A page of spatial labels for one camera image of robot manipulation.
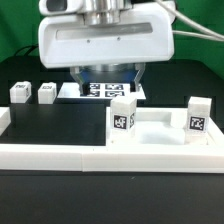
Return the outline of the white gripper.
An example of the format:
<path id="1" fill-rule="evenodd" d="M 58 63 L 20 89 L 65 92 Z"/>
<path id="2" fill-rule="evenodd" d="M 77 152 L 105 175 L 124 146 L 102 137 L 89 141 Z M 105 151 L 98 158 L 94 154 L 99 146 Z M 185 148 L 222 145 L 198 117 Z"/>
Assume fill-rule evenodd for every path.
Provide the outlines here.
<path id="1" fill-rule="evenodd" d="M 134 65 L 130 91 L 138 92 L 143 62 L 166 61 L 174 54 L 172 23 L 164 6 L 130 0 L 39 0 L 44 16 L 38 30 L 39 54 L 47 68 L 70 68 L 82 95 L 90 93 L 78 66 Z"/>

